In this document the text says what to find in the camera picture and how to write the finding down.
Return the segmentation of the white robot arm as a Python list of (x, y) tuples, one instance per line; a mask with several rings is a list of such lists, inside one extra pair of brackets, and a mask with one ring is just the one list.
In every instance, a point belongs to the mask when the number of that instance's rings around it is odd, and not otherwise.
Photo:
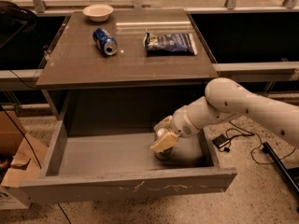
[(219, 77), (209, 81), (205, 95), (185, 105), (154, 126), (151, 149), (161, 153), (208, 125), (246, 116), (285, 142), (299, 148), (299, 107), (246, 90), (235, 81)]

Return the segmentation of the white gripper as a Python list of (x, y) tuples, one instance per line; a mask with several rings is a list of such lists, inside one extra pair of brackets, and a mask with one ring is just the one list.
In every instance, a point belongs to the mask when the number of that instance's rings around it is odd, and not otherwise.
[(150, 147), (156, 153), (164, 152), (173, 147), (178, 138), (189, 138), (199, 133), (199, 130), (192, 124), (189, 119), (187, 106), (178, 109), (173, 115), (161, 120), (154, 126), (156, 140)]

